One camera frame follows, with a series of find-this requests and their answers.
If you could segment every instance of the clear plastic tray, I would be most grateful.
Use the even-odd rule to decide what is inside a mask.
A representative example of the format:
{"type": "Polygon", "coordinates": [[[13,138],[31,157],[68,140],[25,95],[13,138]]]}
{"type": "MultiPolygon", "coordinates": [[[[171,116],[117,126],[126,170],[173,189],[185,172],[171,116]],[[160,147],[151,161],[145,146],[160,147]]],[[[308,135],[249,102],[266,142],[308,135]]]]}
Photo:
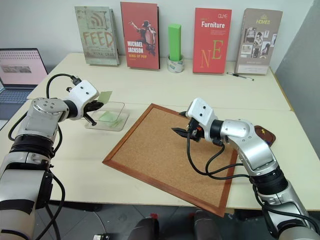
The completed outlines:
{"type": "Polygon", "coordinates": [[[98,129],[107,131],[121,131],[129,117],[129,114],[123,112],[125,104],[123,102],[109,101],[103,105],[100,109],[88,112],[88,115],[96,122],[96,125],[92,126],[87,122],[84,127],[87,129],[98,129]]]}

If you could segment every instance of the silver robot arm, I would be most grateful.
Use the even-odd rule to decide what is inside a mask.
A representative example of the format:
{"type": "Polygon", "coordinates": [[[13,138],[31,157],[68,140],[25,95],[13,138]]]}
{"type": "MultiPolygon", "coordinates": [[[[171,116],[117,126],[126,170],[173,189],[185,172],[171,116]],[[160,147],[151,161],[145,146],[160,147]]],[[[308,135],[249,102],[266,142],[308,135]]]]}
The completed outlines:
{"type": "Polygon", "coordinates": [[[50,200],[50,173],[58,122],[85,117],[103,103],[94,101],[99,92],[86,80],[68,89],[64,100],[36,98],[22,120],[9,154],[0,167],[0,239],[31,240],[35,210],[50,200]]]}
{"type": "MultiPolygon", "coordinates": [[[[218,120],[214,110],[201,98],[191,103],[185,115],[196,120],[203,128],[206,141],[222,141],[236,149],[250,176],[250,182],[266,206],[276,211],[309,216],[271,149],[256,134],[251,122],[244,119],[218,120]]],[[[273,237],[282,240],[301,239],[294,236],[297,231],[303,231],[304,239],[320,240],[320,236],[305,219],[275,214],[265,209],[262,211],[273,237]]]]}

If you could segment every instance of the corkboard frame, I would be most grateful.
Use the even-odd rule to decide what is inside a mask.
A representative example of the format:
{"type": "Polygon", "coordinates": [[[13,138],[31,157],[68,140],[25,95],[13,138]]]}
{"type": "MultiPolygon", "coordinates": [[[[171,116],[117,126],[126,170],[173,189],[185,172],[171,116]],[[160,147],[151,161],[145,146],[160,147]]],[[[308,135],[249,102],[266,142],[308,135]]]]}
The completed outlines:
{"type": "MultiPolygon", "coordinates": [[[[118,163],[116,161],[113,161],[112,158],[113,156],[118,152],[118,150],[124,145],[124,143],[130,138],[130,136],[133,134],[133,132],[137,129],[137,127],[140,125],[140,123],[145,119],[145,117],[150,113],[150,111],[153,109],[159,109],[161,111],[173,114],[173,115],[177,115],[180,116],[178,112],[173,111],[171,109],[167,109],[165,107],[156,105],[156,104],[151,104],[146,111],[139,117],[139,119],[134,123],[134,125],[130,128],[130,130],[123,136],[123,138],[118,142],[118,144],[112,149],[112,151],[105,157],[105,159],[103,160],[103,163],[109,167],[112,167],[122,173],[125,173],[129,176],[132,176],[136,179],[139,179],[147,184],[150,184],[160,190],[163,190],[167,193],[170,193],[180,199],[183,199],[199,208],[205,209],[209,212],[212,212],[218,216],[223,217],[225,214],[225,209],[226,209],[226,204],[227,204],[227,200],[228,200],[228,195],[229,195],[229,191],[230,191],[230,187],[231,187],[231,182],[232,179],[227,179],[224,182],[224,187],[223,187],[223,191],[221,194],[221,198],[220,198],[220,202],[218,206],[215,206],[213,204],[210,204],[196,196],[190,195],[180,189],[177,189],[173,186],[170,186],[164,182],[161,182],[158,179],[155,179],[153,177],[150,177],[144,173],[141,173],[135,169],[131,169],[121,163],[118,163]]],[[[237,161],[237,152],[235,150],[232,151],[232,155],[231,155],[231,160],[229,164],[235,164],[237,161]]],[[[234,174],[234,168],[228,168],[227,170],[227,176],[231,176],[234,174]]]]}

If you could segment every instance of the tape roll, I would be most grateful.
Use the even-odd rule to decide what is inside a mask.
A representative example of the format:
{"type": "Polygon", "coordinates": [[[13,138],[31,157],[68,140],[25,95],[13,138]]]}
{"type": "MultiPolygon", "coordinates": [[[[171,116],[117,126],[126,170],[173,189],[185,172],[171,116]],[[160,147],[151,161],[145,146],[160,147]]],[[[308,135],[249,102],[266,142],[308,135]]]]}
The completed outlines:
{"type": "Polygon", "coordinates": [[[168,57],[166,63],[168,66],[168,70],[175,74],[181,73],[185,69],[185,62],[183,56],[181,57],[180,61],[171,61],[168,57]]]}

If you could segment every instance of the homes book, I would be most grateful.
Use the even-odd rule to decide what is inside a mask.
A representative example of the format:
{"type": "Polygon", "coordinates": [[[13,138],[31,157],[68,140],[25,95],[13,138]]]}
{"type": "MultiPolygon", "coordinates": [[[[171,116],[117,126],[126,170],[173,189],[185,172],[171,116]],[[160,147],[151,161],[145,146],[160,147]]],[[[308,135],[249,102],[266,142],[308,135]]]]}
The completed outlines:
{"type": "Polygon", "coordinates": [[[75,6],[87,64],[118,65],[114,12],[107,6],[75,6]]]}
{"type": "Polygon", "coordinates": [[[231,13],[230,9],[195,9],[194,73],[225,72],[231,13]]]}
{"type": "Polygon", "coordinates": [[[121,2],[127,66],[159,69],[159,24],[156,3],[121,2]]]}
{"type": "Polygon", "coordinates": [[[239,50],[234,71],[266,74],[278,36],[282,11],[247,8],[243,14],[239,50]]]}

